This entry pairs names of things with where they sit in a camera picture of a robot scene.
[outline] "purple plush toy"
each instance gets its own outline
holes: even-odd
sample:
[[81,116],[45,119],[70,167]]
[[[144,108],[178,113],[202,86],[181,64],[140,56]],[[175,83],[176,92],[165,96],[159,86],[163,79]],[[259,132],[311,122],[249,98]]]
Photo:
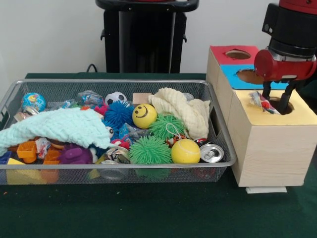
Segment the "purple plush toy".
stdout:
[[65,145],[58,159],[62,165],[85,165],[93,163],[93,154],[90,149],[69,144]]

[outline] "cream towel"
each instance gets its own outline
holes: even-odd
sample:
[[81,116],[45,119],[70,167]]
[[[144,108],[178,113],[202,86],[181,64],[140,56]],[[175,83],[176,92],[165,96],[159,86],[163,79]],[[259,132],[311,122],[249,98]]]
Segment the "cream towel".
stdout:
[[155,95],[149,96],[157,113],[172,114],[182,119],[192,139],[207,138],[210,101],[199,99],[187,102],[182,92],[171,88],[161,88]]

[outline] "yellow tennis ball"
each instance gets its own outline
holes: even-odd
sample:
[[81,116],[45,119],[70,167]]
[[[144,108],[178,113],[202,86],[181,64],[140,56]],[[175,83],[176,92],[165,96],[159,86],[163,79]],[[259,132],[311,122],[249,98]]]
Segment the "yellow tennis ball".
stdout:
[[155,108],[150,104],[140,104],[132,113],[133,123],[141,129],[148,129],[157,117]]
[[176,164],[193,164],[200,160],[200,148],[195,141],[182,139],[172,147],[172,160]]

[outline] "metal basket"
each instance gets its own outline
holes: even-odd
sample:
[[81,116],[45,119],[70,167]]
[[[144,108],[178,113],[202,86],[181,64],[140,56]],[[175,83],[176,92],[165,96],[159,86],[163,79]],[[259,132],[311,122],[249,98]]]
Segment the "metal basket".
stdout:
[[219,163],[162,165],[0,165],[0,184],[75,184],[136,182],[216,182],[236,161],[235,150],[213,88],[202,80],[86,80],[23,79],[11,85],[0,103],[0,129],[15,123],[21,99],[29,92],[44,96],[48,103],[76,98],[79,92],[93,90],[106,96],[120,91],[132,99],[133,93],[156,93],[169,87],[211,100],[209,140],[225,152]]

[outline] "mint green cloth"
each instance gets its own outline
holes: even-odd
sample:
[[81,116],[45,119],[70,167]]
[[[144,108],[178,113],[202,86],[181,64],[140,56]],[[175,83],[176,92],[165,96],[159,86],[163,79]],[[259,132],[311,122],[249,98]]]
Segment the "mint green cloth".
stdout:
[[46,137],[88,148],[91,144],[106,149],[109,131],[93,110],[79,108],[43,112],[0,131],[0,156],[7,148],[34,137]]

